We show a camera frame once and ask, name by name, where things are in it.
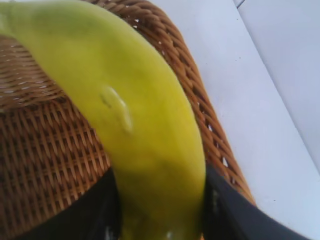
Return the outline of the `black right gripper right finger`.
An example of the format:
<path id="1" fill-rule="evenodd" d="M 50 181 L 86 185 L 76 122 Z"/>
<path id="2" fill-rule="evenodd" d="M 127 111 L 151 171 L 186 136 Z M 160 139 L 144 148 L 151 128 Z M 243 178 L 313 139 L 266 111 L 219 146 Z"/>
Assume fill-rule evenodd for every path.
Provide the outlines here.
<path id="1" fill-rule="evenodd" d="M 209 163 L 205 165 L 205 240 L 308 240 L 268 216 L 238 193 Z"/>

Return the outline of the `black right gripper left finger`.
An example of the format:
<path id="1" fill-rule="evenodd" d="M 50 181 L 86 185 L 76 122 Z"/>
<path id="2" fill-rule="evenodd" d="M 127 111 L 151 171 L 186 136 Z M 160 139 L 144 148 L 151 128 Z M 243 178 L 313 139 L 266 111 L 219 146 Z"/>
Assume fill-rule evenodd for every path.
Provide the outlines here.
<path id="1" fill-rule="evenodd" d="M 114 171 L 104 175 L 67 209 L 19 236 L 20 240 L 117 240 L 121 210 Z"/>

